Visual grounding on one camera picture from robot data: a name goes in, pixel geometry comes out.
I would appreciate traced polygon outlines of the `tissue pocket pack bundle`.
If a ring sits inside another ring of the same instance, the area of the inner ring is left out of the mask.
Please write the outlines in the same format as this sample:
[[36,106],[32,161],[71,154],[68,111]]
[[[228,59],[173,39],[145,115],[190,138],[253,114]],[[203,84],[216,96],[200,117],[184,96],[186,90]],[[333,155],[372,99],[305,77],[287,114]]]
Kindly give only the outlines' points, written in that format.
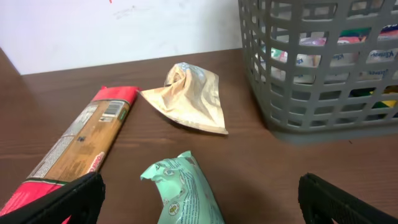
[[[354,44],[361,44],[367,41],[371,32],[370,27],[360,29],[348,29],[343,30],[336,41],[338,46],[347,46]],[[397,39],[397,24],[389,24],[384,26],[379,33],[377,33],[378,42],[387,42],[388,40]],[[299,40],[299,45],[304,47],[318,47],[325,46],[330,38],[327,32],[311,32],[310,34],[302,34]],[[354,50],[350,52],[338,52],[333,54],[330,59],[327,59],[323,54],[297,54],[295,59],[295,65],[297,67],[305,68],[317,68],[321,63],[325,62],[328,64],[328,68],[344,67],[348,65],[354,65],[359,60],[360,51]],[[283,51],[276,48],[271,48],[271,59],[286,63],[289,59],[287,51]],[[393,62],[397,60],[397,47],[387,47],[386,49],[374,49],[370,50],[366,56],[365,62],[370,63],[381,63],[381,62]],[[381,80],[389,72],[388,68],[367,68],[359,72],[357,80]],[[350,72],[331,72],[325,74],[324,82],[326,84],[331,83],[343,83],[350,76]],[[314,73],[301,72],[294,75],[293,82],[298,84],[310,85],[315,82],[316,75]]]

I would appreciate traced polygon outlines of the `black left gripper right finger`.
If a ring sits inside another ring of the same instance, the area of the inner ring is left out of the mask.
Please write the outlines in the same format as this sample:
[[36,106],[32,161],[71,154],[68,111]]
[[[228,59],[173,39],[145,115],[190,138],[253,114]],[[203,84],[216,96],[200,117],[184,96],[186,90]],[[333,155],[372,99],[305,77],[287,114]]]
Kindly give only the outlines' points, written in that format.
[[299,180],[298,202],[306,224],[397,224],[397,218],[311,173]]

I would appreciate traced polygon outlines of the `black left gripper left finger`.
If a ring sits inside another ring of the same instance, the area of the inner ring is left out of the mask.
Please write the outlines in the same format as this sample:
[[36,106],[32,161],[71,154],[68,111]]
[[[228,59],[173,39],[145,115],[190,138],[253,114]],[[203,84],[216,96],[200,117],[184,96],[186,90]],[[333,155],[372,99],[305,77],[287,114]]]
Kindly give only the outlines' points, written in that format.
[[95,224],[105,200],[101,174],[90,172],[1,217],[1,223]]

